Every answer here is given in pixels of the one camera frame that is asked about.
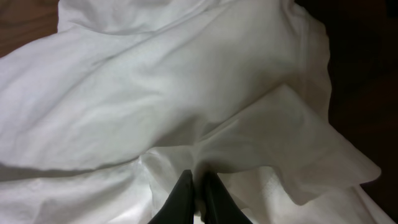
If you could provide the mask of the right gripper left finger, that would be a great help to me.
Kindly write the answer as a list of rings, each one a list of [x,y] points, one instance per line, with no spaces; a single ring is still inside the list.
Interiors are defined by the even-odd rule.
[[[148,224],[193,224],[195,190],[191,170],[184,170],[162,208]]]

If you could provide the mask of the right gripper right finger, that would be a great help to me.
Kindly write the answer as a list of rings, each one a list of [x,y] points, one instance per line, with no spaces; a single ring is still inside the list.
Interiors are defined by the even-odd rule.
[[[252,224],[235,204],[216,173],[207,172],[202,187],[206,224]]]

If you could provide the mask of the white t-shirt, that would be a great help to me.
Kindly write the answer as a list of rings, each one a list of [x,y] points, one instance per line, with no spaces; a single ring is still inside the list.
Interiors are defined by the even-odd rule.
[[[328,122],[329,59],[293,1],[60,1],[1,58],[1,222],[147,223],[189,169],[254,223],[390,223]]]

